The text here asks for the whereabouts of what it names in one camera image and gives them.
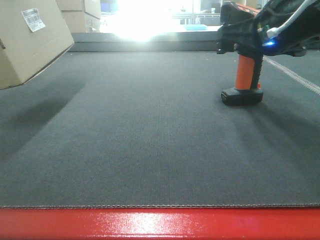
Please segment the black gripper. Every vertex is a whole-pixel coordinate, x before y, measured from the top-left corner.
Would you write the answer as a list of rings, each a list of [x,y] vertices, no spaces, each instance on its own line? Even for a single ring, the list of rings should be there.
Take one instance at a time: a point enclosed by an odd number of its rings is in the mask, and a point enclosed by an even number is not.
[[[260,10],[226,1],[220,10],[217,52],[302,57],[320,43],[318,0],[270,0]]]

